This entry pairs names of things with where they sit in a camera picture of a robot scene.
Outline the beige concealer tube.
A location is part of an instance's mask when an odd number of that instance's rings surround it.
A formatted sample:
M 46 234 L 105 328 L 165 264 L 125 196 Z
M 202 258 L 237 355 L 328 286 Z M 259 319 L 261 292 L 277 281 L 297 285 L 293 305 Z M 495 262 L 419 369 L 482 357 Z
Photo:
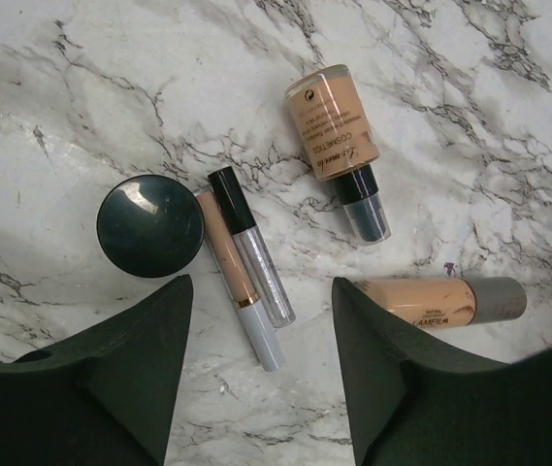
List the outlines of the beige concealer tube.
M 528 304 L 524 287 L 508 277 L 368 279 L 355 285 L 382 309 L 422 329 L 514 320 Z

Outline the slim concealer tube white cap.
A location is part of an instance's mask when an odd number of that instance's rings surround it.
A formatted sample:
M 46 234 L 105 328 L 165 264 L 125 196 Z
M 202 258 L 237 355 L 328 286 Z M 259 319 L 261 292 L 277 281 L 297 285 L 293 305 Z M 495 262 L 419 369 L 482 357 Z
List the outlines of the slim concealer tube white cap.
M 285 363 L 275 330 L 250 278 L 222 213 L 209 189 L 196 196 L 202 209 L 211 252 L 235 305 L 237 316 L 266 372 Z

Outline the small black round jar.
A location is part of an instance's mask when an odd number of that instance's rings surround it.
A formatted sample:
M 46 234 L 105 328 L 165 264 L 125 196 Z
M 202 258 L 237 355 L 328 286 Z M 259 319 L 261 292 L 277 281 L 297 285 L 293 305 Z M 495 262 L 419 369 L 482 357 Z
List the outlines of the small black round jar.
M 187 266 L 200 250 L 205 220 L 195 195 L 161 175 L 140 175 L 103 200 L 96 232 L 105 256 L 122 271 L 158 279 Z

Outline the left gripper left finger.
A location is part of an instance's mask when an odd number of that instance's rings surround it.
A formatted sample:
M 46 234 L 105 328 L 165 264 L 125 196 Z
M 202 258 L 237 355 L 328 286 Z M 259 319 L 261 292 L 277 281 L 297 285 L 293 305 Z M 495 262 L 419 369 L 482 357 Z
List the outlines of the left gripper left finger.
M 0 362 L 0 465 L 161 465 L 185 355 L 193 283 Z

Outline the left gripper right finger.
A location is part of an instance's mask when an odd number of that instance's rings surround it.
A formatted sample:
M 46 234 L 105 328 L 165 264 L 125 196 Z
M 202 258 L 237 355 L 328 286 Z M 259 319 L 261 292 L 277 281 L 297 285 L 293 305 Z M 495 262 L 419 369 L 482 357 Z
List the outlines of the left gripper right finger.
M 505 364 L 453 347 L 332 285 L 359 465 L 552 465 L 552 349 Z

